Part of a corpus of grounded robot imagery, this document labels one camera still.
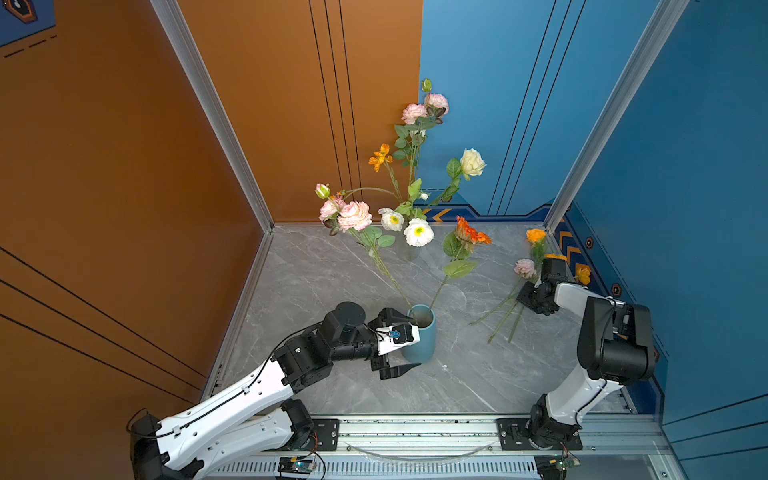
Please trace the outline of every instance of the flower bud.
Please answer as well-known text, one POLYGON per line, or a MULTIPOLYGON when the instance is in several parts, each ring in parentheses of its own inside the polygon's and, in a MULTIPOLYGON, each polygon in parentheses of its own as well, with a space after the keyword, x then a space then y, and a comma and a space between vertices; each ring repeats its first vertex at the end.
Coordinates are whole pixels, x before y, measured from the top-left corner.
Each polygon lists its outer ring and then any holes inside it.
POLYGON ((331 194, 331 189, 328 188, 328 185, 317 184, 315 186, 315 193, 318 197, 325 200, 331 194))

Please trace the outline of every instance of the vase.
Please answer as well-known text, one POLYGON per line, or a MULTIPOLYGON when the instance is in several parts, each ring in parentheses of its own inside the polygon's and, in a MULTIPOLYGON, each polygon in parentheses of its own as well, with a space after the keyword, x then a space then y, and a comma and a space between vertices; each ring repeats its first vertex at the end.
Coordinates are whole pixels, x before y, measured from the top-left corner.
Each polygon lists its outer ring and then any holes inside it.
POLYGON ((430 310, 426 305, 414 305, 411 310, 408 310, 408 316, 414 318, 413 315, 429 316, 432 318, 432 322, 424 328, 419 327, 419 343, 404 346, 400 349, 400 352, 410 363, 424 364, 432 359, 432 355, 435 354, 437 319, 435 318, 434 310, 430 310))

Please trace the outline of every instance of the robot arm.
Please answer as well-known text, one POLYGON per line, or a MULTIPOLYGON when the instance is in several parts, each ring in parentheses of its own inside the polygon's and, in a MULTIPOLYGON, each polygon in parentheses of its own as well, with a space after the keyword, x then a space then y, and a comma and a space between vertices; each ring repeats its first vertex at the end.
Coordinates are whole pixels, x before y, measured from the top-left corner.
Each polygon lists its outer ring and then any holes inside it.
POLYGON ((360 305, 340 303, 321 323, 288 339, 265 363, 205 402, 162 420, 149 414, 138 419, 131 426, 134 477, 203 478, 251 452, 301 448, 313 422, 301 401, 290 397, 325 379, 333 360, 370 359, 381 379, 419 365, 390 367, 386 356, 419 341, 419 330, 409 321, 385 308, 366 325, 360 305), (260 412, 268 413, 253 417, 260 412))

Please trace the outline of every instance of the orange gerbera daisy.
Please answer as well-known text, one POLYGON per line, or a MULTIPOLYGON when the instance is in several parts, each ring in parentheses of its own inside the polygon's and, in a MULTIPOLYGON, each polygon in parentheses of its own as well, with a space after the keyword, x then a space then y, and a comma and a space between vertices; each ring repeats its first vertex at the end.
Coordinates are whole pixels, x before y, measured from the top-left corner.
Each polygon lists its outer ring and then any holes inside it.
POLYGON ((456 217, 456 238, 462 242, 462 246, 469 253, 473 253, 475 251, 475 245, 479 243, 485 245, 493 243, 491 237, 470 227, 464 217, 456 217))
POLYGON ((368 159, 368 165, 373 165, 373 169, 376 170, 376 173, 379 172, 379 168, 382 166, 384 162, 391 164, 392 163, 392 155, 389 155, 387 157, 387 154, 389 153, 389 145, 382 144, 379 151, 373 152, 373 156, 368 159))

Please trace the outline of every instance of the marble floor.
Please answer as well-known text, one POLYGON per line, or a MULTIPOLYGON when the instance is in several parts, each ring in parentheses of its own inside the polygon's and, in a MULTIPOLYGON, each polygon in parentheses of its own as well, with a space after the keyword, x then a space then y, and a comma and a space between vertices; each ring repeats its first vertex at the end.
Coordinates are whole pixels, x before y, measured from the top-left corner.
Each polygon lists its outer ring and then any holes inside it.
MULTIPOLYGON (((488 336, 504 313, 469 325, 492 309, 517 283, 515 262, 528 257, 525 231, 540 225, 475 225, 493 244, 472 256, 479 265, 445 286, 435 305, 437 346, 432 360, 398 379, 379 380, 367 362, 334 363, 329 378, 300 392, 312 414, 387 412, 528 412, 545 392, 557 387, 576 364, 580 320, 568 312, 540 316, 525 309, 511 343, 510 317, 498 336, 488 336)), ((413 303, 429 303, 443 278, 443 237, 454 224, 435 225, 435 239, 404 260, 404 237, 382 258, 413 303)), ((365 250, 348 234, 329 237, 322 226, 278 226, 227 370, 225 386, 261 364, 288 333, 323 319, 342 301, 363 306, 373 318, 384 306, 406 313, 408 307, 365 250)), ((390 355, 395 365, 406 363, 390 355)), ((628 412, 618 393, 595 411, 628 412)))

